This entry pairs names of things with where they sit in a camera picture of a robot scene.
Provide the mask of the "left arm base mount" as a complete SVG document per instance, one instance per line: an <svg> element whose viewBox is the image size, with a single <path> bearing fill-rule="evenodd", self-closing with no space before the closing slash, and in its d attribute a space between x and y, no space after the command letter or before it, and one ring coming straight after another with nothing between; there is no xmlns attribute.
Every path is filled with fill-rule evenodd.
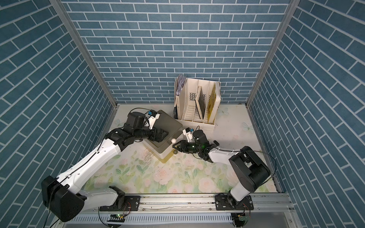
<svg viewBox="0 0 365 228"><path fill-rule="evenodd" d="M100 211L138 211L141 196L126 195L124 191L116 186L109 186L109 189L117 193L117 198L110 206L100 207Z"/></svg>

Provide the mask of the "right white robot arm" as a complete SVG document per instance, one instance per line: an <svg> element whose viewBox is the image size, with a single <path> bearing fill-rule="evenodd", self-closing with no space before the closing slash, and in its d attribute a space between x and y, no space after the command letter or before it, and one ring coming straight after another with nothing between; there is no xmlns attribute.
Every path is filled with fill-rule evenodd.
<svg viewBox="0 0 365 228"><path fill-rule="evenodd" d="M173 149L185 154L196 154L206 162L232 167L239 182L227 193L226 201L231 207L243 204L243 199L271 176L265 162L248 146L239 150L222 149L217 141L210 143L203 130L190 131L184 135L185 140L171 140Z"/></svg>

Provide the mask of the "olive and cream drawer cabinet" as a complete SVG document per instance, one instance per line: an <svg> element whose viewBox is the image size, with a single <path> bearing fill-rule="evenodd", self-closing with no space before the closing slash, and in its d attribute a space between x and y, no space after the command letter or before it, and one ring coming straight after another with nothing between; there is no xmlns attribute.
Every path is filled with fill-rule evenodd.
<svg viewBox="0 0 365 228"><path fill-rule="evenodd" d="M160 116L155 120L154 128L163 130L163 140L161 142L143 140L143 144L160 162L166 163L174 154L172 146L182 134L183 127L179 121L163 110L157 112Z"/></svg>

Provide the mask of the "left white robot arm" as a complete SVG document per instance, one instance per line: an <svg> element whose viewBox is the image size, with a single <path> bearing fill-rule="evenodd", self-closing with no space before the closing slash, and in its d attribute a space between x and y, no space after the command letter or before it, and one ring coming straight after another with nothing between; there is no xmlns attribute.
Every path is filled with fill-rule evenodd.
<svg viewBox="0 0 365 228"><path fill-rule="evenodd" d="M162 142L168 132L154 126L161 113L149 110L143 114L132 110L123 127L107 133L101 143L82 160L57 177L48 176L42 181L43 204L62 222L70 221L88 209L125 209L125 193L116 186L94 193L86 193L81 189L104 164L131 144L144 139Z"/></svg>

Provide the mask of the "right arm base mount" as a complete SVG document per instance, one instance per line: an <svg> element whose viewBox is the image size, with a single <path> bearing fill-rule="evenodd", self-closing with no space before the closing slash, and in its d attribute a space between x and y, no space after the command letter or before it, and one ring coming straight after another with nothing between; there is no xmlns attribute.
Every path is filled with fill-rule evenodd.
<svg viewBox="0 0 365 228"><path fill-rule="evenodd" d="M241 201L235 200L228 193L219 193L215 195L215 207L217 211L251 211L254 210L252 198L250 195L243 198Z"/></svg>

